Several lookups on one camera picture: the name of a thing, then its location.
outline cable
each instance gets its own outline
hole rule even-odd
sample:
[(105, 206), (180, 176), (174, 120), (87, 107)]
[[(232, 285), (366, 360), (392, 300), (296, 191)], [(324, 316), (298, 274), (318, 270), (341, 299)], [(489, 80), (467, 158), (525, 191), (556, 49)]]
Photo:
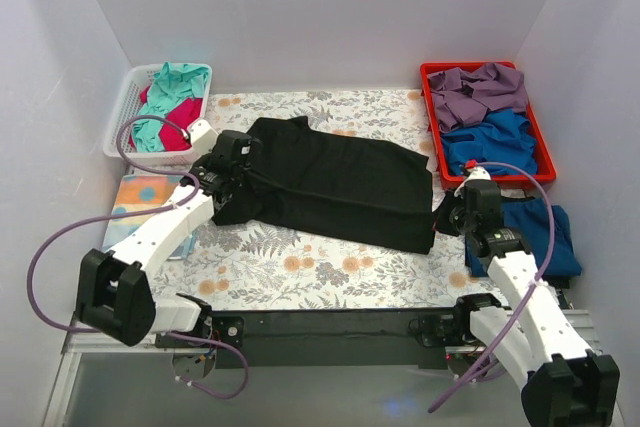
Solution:
[[(49, 238), (47, 238), (42, 245), (38, 248), (38, 250), (36, 250), (36, 253), (34, 254), (33, 258), (31, 259), (31, 262), (29, 263), (29, 268), (27, 269), (27, 297), (29, 299), (29, 304), (31, 305), (31, 308), (33, 309), (34, 313), (40, 318), (40, 320), (42, 320), (45, 324), (59, 329), (59, 330), (63, 330), (66, 332), (70, 332), (70, 333), (91, 333), (91, 332), (98, 332), (95, 329), (88, 329), (88, 328), (82, 328), (82, 327), (72, 327), (72, 326), (68, 326), (68, 325), (64, 325), (61, 324), (59, 322), (56, 322), (55, 320), (51, 319), (50, 317), (48, 317), (40, 308), (40, 306), (38, 305), (38, 302), (36, 301), (35, 295), (34, 295), (34, 291), (33, 291), (33, 277), (34, 277), (34, 273), (35, 273), (35, 269), (36, 269), (36, 265), (38, 264), (38, 260), (40, 260), (40, 257), (42, 257), (42, 254), (44, 253), (44, 251), (59, 237), (63, 236), (64, 234), (66, 234), (67, 232), (70, 232), (74, 229), (77, 229), (78, 227), (82, 227), (84, 225), (89, 225), (89, 224), (93, 224), (96, 222), (104, 222), (104, 221), (108, 221), (108, 220), (116, 220), (116, 219), (125, 219), (125, 218), (129, 218), (129, 217), (137, 217), (140, 215), (149, 215), (149, 214), (160, 214), (162, 212), (168, 212), (169, 210), (174, 209), (176, 206), (182, 206), (184, 204), (186, 204), (187, 202), (189, 202), (191, 199), (193, 199), (196, 194), (198, 193), (198, 190), (200, 189), (200, 182), (198, 181), (198, 178), (196, 176), (194, 176), (193, 174), (190, 174), (189, 172), (176, 172), (176, 171), (172, 171), (172, 170), (162, 170), (162, 169), (155, 169), (152, 167), (147, 167), (141, 164), (138, 164), (137, 162), (131, 160), (127, 154), (124, 152), (124, 149), (122, 148), (122, 144), (123, 144), (123, 135), (126, 131), (126, 129), (132, 125), (134, 122), (138, 121), (138, 120), (143, 120), (143, 119), (149, 119), (149, 120), (158, 120), (164, 124), (170, 125), (171, 127), (173, 127), (176, 130), (179, 130), (180, 132), (182, 132), (182, 134), (187, 137), (188, 134), (177, 124), (163, 118), (163, 117), (158, 117), (155, 115), (139, 115), (136, 117), (133, 117), (129, 120), (127, 120), (121, 127), (120, 129), (118, 129), (118, 133), (116, 135), (116, 149), (118, 150), (118, 154), (120, 154), (120, 156), (125, 160), (125, 162), (127, 162), (129, 165), (136, 167), (140, 170), (143, 170), (145, 172), (149, 172), (152, 174), (160, 174), (160, 175), (182, 175), (185, 177), (188, 177), (191, 179), (191, 181), (193, 182), (194, 185), (194, 189), (192, 192), (189, 193), (189, 195), (187, 195), (184, 199), (179, 200), (178, 202), (175, 203), (175, 205), (166, 205), (163, 207), (157, 207), (154, 209), (148, 209), (148, 210), (143, 210), (143, 211), (138, 211), (138, 212), (126, 212), (123, 214), (111, 214), (111, 215), (101, 215), (98, 217), (91, 217), (89, 219), (84, 219), (84, 220), (79, 220), (78, 222), (74, 222), (70, 225), (67, 225), (66, 227), (63, 227), (62, 229), (58, 230), (57, 232), (53, 233)], [(248, 382), (249, 382), (249, 364), (247, 363), (247, 359), (244, 357), (244, 355), (242, 355), (242, 352), (240, 352), (238, 349), (236, 349), (235, 347), (229, 345), (229, 344), (225, 344), (224, 342), (220, 342), (218, 340), (213, 340), (213, 339), (200, 339), (197, 337), (191, 337), (188, 335), (182, 335), (182, 334), (178, 334), (178, 333), (174, 333), (174, 332), (168, 332), (166, 334), (169, 337), (173, 337), (174, 339), (178, 339), (178, 340), (184, 340), (187, 342), (200, 342), (199, 345), (202, 344), (209, 344), (211, 345), (213, 348), (210, 350), (213, 351), (213, 349), (215, 348), (223, 348), (223, 349), (227, 349), (230, 352), (232, 352), (233, 354), (235, 354), (239, 359), (240, 362), (242, 363), (242, 367), (244, 369), (244, 380), (242, 381), (242, 384), (240, 385), (240, 387), (235, 391), (232, 392), (230, 394), (221, 394), (219, 392), (215, 392), (213, 390), (210, 390), (209, 388), (205, 387), (204, 385), (198, 383), (198, 382), (193, 382), (191, 379), (187, 378), (187, 377), (182, 377), (179, 376), (178, 378), (180, 380), (182, 380), (183, 382), (187, 383), (187, 385), (189, 386), (194, 386), (195, 388), (209, 394), (212, 397), (215, 397), (217, 399), (223, 399), (223, 400), (227, 400), (227, 399), (233, 399), (234, 397), (236, 397), (237, 395), (239, 395), (247, 386)], [(213, 328), (211, 329), (211, 337), (213, 337)]]
[[(120, 129), (118, 130), (118, 134), (116, 136), (116, 148), (118, 149), (118, 153), (120, 154), (120, 156), (130, 165), (132, 165), (133, 167), (136, 167), (140, 170), (144, 170), (145, 172), (150, 172), (152, 174), (160, 174), (160, 175), (183, 175), (185, 177), (189, 177), (191, 179), (191, 181), (193, 182), (194, 185), (194, 189), (193, 192), (191, 192), (189, 195), (187, 195), (184, 199), (176, 202), (175, 206), (182, 206), (184, 204), (186, 204), (187, 202), (189, 202), (191, 199), (193, 199), (196, 194), (198, 193), (198, 190), (200, 189), (200, 182), (198, 181), (198, 178), (193, 175), (190, 174), (189, 172), (176, 172), (176, 171), (171, 171), (171, 170), (161, 170), (161, 169), (154, 169), (152, 167), (146, 167), (143, 165), (138, 164), (137, 162), (131, 160), (127, 154), (125, 154), (123, 148), (122, 148), (122, 144), (123, 144), (123, 135), (125, 130), (127, 129), (127, 127), (129, 127), (131, 124), (133, 124), (134, 122), (136, 122), (137, 120), (142, 120), (142, 119), (150, 119), (150, 120), (159, 120), (160, 122), (163, 122), (167, 125), (170, 125), (171, 127), (173, 127), (174, 129), (179, 130), (180, 132), (183, 133), (183, 135), (185, 135), (185, 131), (180, 128), (177, 124), (164, 119), (162, 117), (157, 117), (155, 115), (139, 115), (137, 117), (133, 117), (129, 120), (127, 120), (124, 124), (122, 124), (122, 127), (120, 127)], [(58, 230), (57, 232), (53, 233), (47, 240), (45, 240), (42, 245), (38, 248), (38, 250), (36, 250), (36, 253), (33, 255), (33, 258), (31, 259), (31, 262), (29, 263), (29, 268), (27, 269), (27, 297), (29, 299), (29, 304), (31, 305), (31, 308), (33, 309), (33, 312), (38, 316), (38, 318), (40, 318), (40, 320), (42, 320), (45, 324), (55, 328), (55, 329), (59, 329), (59, 330), (64, 330), (65, 332), (70, 332), (70, 333), (89, 333), (89, 332), (98, 332), (95, 329), (88, 329), (88, 328), (83, 328), (83, 327), (72, 327), (69, 325), (65, 325), (65, 324), (61, 324), (60, 322), (56, 322), (55, 320), (51, 319), (50, 317), (48, 317), (40, 308), (40, 306), (38, 305), (38, 302), (36, 301), (35, 295), (33, 293), (33, 276), (36, 270), (36, 265), (38, 264), (38, 260), (40, 260), (40, 257), (42, 257), (42, 254), (44, 253), (44, 251), (59, 237), (63, 236), (64, 234), (66, 234), (67, 232), (70, 232), (72, 230), (77, 229), (78, 227), (83, 227), (85, 225), (89, 225), (89, 224), (94, 224), (96, 222), (104, 222), (104, 221), (108, 221), (108, 220), (117, 220), (117, 219), (126, 219), (129, 217), (137, 217), (140, 215), (149, 215), (149, 214), (160, 214), (162, 212), (167, 212), (171, 209), (175, 208), (174, 205), (166, 205), (163, 207), (156, 207), (154, 209), (149, 209), (149, 210), (142, 210), (142, 211), (138, 211), (138, 212), (125, 212), (123, 214), (111, 214), (111, 215), (100, 215), (98, 217), (91, 217), (89, 219), (84, 219), (84, 220), (79, 220), (77, 222), (74, 222), (72, 224), (67, 225), (66, 227), (63, 227), (62, 229)]]
[(481, 378), (480, 376), (486, 374), (487, 372), (489, 372), (491, 369), (493, 369), (496, 365), (498, 365), (498, 359), (493, 359), (491, 362), (489, 362), (487, 365), (485, 365), (484, 367), (482, 367), (479, 370), (475, 371), (474, 374), (474, 378), (475, 380), (479, 380), (478, 378)]
[[(494, 359), (493, 361), (489, 362), (487, 365), (482, 367), (480, 370), (477, 370), (476, 375), (481, 376), (483, 374), (486, 374), (497, 365), (499, 365), (498, 359)], [(407, 369), (407, 372), (411, 372), (412, 374), (422, 375), (425, 377), (440, 377), (444, 379), (455, 379), (455, 377), (453, 375), (450, 375), (449, 373), (437, 372), (437, 371), (434, 372), (433, 370)], [(490, 377), (489, 375), (478, 378), (477, 382), (487, 382), (489, 380), (493, 380), (495, 378), (500, 377), (504, 373), (505, 373), (505, 370), (502, 369), (500, 372), (496, 373), (497, 375), (490, 374), (491, 378), (489, 378)]]
[(531, 285), (527, 289), (527, 292), (522, 297), (522, 300), (513, 311), (513, 314), (511, 315), (507, 323), (504, 325), (504, 327), (498, 333), (498, 335), (496, 335), (495, 339), (493, 339), (491, 343), (487, 346), (484, 352), (473, 363), (473, 365), (469, 368), (469, 370), (467, 370), (467, 372), (465, 372), (465, 374), (462, 375), (451, 388), (447, 389), (446, 392), (444, 392), (440, 397), (438, 397), (435, 400), (435, 402), (433, 402), (433, 404), (431, 404), (431, 406), (427, 410), (427, 412), (429, 412), (430, 414), (438, 410), (447, 400), (451, 398), (453, 394), (455, 394), (458, 390), (460, 390), (465, 384), (477, 378), (478, 375), (482, 375), (481, 373), (479, 373), (482, 371), (478, 372), (477, 369), (482, 365), (482, 363), (485, 360), (489, 358), (489, 356), (493, 353), (493, 351), (496, 349), (498, 344), (502, 342), (502, 339), (504, 339), (504, 337), (507, 335), (507, 332), (509, 332), (509, 329), (511, 329), (511, 327), (513, 327), (513, 325), (516, 323), (516, 321), (518, 320), (518, 317), (520, 317), (520, 314), (522, 314), (522, 311), (527, 305), (527, 302), (529, 302), (529, 299), (531, 298), (534, 290), (536, 289), (536, 285), (537, 285), (536, 282), (542, 278), (542, 276), (544, 275), (544, 272), (547, 270), (547, 267), (549, 266), (549, 263), (551, 262), (551, 256), (553, 255), (553, 247), (555, 245), (555, 239), (556, 239), (555, 238), (555, 220), (553, 218), (553, 209), (551, 208), (551, 201), (549, 200), (547, 193), (544, 191), (544, 189), (538, 183), (538, 181), (535, 180), (533, 176), (531, 176), (524, 170), (511, 164), (505, 164), (503, 162), (480, 162), (476, 165), (478, 165), (479, 167), (495, 166), (495, 167), (505, 167), (508, 169), (512, 169), (524, 175), (525, 177), (527, 177), (527, 179), (531, 181), (531, 183), (535, 186), (535, 188), (540, 191), (540, 194), (542, 195), (544, 203), (547, 207), (547, 215), (549, 216), (549, 246), (547, 247), (547, 254), (544, 257), (544, 260), (542, 261), (542, 264), (540, 265), (538, 272), (534, 276), (535, 282), (531, 283)]
[(485, 375), (484, 377), (479, 377), (476, 379), (476, 382), (489, 382), (491, 380), (497, 379), (498, 377), (504, 375), (507, 372), (507, 370), (500, 364), (498, 364), (498, 368), (500, 370), (498, 370), (497, 372), (492, 372), (490, 374)]
[(475, 348), (473, 351), (471, 351), (471, 352), (467, 352), (467, 353), (466, 353), (466, 354), (464, 354), (464, 355), (466, 355), (467, 357), (469, 357), (469, 356), (471, 356), (471, 355), (474, 355), (474, 354), (478, 351), (478, 349), (479, 349), (480, 347), (482, 347), (482, 346), (481, 346), (480, 344), (478, 344), (478, 345), (476, 346), (476, 348)]
[[(166, 335), (168, 337), (173, 337), (174, 339), (184, 340), (187, 342), (193, 342), (193, 341), (199, 342), (203, 340), (203, 339), (198, 339), (197, 337), (182, 335), (175, 332), (167, 332)], [(220, 392), (216, 392), (214, 390), (209, 389), (208, 387), (202, 385), (199, 382), (194, 382), (188, 377), (179, 375), (176, 378), (180, 379), (181, 381), (183, 381), (185, 384), (189, 386), (193, 386), (196, 389), (201, 390), (202, 392), (210, 395), (211, 397), (215, 397), (216, 399), (229, 400), (240, 395), (242, 391), (245, 389), (245, 387), (247, 386), (247, 384), (249, 383), (249, 363), (247, 362), (247, 359), (245, 358), (245, 356), (242, 355), (242, 352), (240, 352), (238, 349), (236, 349), (232, 345), (225, 344), (224, 342), (218, 342), (217, 340), (213, 340), (213, 339), (206, 339), (204, 340), (203, 343), (209, 344), (215, 347), (219, 347), (222, 349), (227, 349), (229, 352), (235, 354), (236, 357), (238, 357), (238, 359), (240, 359), (240, 362), (242, 363), (242, 368), (244, 369), (244, 380), (242, 381), (242, 384), (240, 384), (240, 387), (238, 387), (235, 391), (231, 392), (230, 394), (221, 394)]]

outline turquoise cloth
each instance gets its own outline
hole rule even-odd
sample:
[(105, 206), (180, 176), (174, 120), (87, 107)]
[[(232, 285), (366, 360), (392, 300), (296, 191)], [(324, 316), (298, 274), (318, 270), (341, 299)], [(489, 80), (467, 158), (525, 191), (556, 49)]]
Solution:
[[(160, 72), (154, 74), (154, 81), (147, 93), (147, 103), (138, 115), (167, 114), (187, 99), (204, 97), (204, 86), (209, 78), (207, 67), (194, 64), (170, 64), (165, 62)], [(138, 120), (133, 124), (131, 137), (138, 152), (164, 152), (160, 140), (162, 122), (159, 120)]]

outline red plastic bin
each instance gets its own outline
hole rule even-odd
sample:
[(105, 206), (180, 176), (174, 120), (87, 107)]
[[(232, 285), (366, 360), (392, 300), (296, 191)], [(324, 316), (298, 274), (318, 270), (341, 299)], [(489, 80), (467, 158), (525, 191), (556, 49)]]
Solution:
[[(486, 62), (446, 62), (446, 63), (426, 63), (420, 66), (420, 75), (422, 77), (422, 87), (424, 97), (427, 102), (427, 113), (429, 114), (429, 129), (433, 135), (433, 146), (438, 158), (438, 172), (440, 173), (440, 182), (443, 189), (451, 189), (459, 186), (464, 177), (461, 175), (453, 175), (449, 170), (449, 164), (444, 156), (444, 149), (442, 148), (442, 140), (440, 139), (440, 129), (438, 129), (438, 121), (436, 119), (435, 107), (433, 106), (433, 98), (431, 97), (431, 89), (429, 89), (428, 75), (436, 72), (442, 72), (443, 70), (453, 69), (454, 67), (460, 67), (462, 70), (472, 72)], [(498, 64), (506, 65), (507, 67), (515, 68), (511, 62), (497, 62)], [(531, 128), (529, 129), (529, 135), (536, 139), (536, 148), (533, 151), (533, 158), (538, 163), (538, 173), (533, 176), (540, 184), (548, 184), (556, 180), (556, 169), (553, 167), (551, 156), (547, 150), (547, 146), (542, 138), (540, 127), (536, 121), (535, 115), (533, 115), (533, 108), (531, 104), (527, 105), (526, 116), (531, 122)], [(492, 177), (500, 187), (505, 189), (530, 189), (533, 188), (531, 181), (524, 175), (498, 175)]]

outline floral tablecloth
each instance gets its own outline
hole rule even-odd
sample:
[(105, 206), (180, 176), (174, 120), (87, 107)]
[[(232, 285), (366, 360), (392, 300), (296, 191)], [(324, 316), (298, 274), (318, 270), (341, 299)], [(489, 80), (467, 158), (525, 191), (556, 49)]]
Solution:
[[(246, 131), (258, 117), (309, 117), (312, 129), (385, 139), (436, 159), (419, 91), (285, 92), (212, 95), (206, 118), (217, 130)], [(443, 191), (434, 173), (434, 207)], [(493, 292), (472, 279), (460, 238), (436, 235), (429, 255), (331, 239), (260, 222), (196, 231), (186, 260), (168, 261), (154, 294), (186, 293), (219, 310), (450, 307), (458, 296)]]

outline white panel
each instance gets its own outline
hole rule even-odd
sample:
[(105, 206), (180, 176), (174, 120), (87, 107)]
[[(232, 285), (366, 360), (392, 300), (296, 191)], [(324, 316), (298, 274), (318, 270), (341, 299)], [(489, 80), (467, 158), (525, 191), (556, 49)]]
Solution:
[(627, 425), (640, 425), (639, 32), (638, 0), (548, 0), (517, 57), (584, 267), (573, 300), (620, 366)]
[(213, 90), (418, 85), (426, 61), (513, 59), (545, 0), (99, 0), (133, 64), (213, 66)]
[[(129, 65), (96, 0), (0, 4), (0, 424), (35, 426), (64, 333), (31, 312), (27, 265), (54, 230), (110, 210), (121, 168), (105, 162), (100, 136)], [(71, 234), (43, 258), (36, 294), (56, 320), (71, 318), (80, 259), (103, 231)]]

